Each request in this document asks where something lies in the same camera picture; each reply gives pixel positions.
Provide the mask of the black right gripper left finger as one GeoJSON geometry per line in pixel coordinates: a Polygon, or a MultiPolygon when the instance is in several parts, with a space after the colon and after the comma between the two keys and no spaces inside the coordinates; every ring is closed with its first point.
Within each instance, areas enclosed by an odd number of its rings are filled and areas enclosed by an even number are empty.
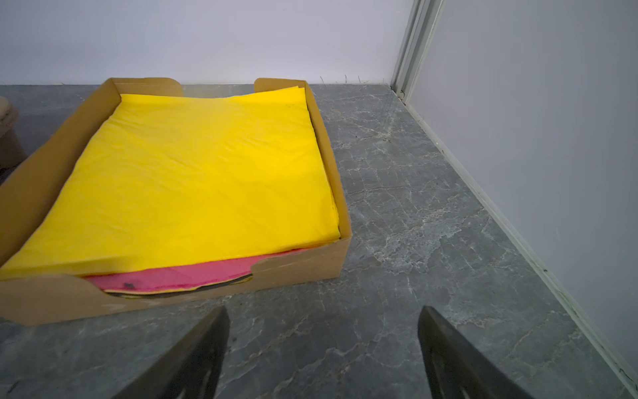
{"type": "Polygon", "coordinates": [[[116,398],[213,398],[229,341],[226,307],[213,309],[116,398]]]}

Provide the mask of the cardboard napkin tray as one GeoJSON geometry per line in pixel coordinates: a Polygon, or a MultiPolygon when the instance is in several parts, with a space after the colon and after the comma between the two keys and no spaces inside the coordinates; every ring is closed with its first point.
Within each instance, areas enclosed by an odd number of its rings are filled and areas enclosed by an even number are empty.
{"type": "MultiPolygon", "coordinates": [[[[254,90],[275,91],[293,86],[305,89],[309,116],[339,214],[338,241],[264,259],[252,267],[252,278],[241,283],[167,298],[124,299],[71,275],[3,281],[2,318],[38,326],[338,277],[352,239],[352,226],[335,156],[312,89],[306,81],[261,77],[255,81],[254,90]]],[[[184,91],[178,81],[167,77],[110,78],[94,91],[54,136],[1,185],[1,261],[14,255],[43,222],[86,144],[119,105],[123,94],[183,96],[184,91]]]]}

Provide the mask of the stacked pulp cup carriers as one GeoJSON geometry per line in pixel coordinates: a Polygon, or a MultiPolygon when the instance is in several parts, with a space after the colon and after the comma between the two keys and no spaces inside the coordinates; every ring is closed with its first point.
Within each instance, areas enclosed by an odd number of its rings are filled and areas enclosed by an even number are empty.
{"type": "Polygon", "coordinates": [[[0,142],[0,164],[1,169],[6,170],[9,168],[20,165],[27,159],[27,155],[20,144],[18,136],[15,131],[15,126],[18,122],[19,114],[18,110],[13,104],[8,101],[4,96],[0,98],[1,101],[1,142],[0,142]]]}

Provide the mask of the yellow napkin stack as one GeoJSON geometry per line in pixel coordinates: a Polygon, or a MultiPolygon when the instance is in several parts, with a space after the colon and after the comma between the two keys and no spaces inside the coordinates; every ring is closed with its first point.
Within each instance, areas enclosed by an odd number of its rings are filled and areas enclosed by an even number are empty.
{"type": "Polygon", "coordinates": [[[276,254],[338,240],[339,221],[303,88],[125,94],[1,277],[276,254]]]}

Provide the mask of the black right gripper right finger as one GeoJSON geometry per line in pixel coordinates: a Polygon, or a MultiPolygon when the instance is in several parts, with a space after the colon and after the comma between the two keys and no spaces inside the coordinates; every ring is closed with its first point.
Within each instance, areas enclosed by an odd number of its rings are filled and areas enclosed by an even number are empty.
{"type": "Polygon", "coordinates": [[[435,308],[420,312],[418,338],[433,398],[530,398],[435,308]]]}

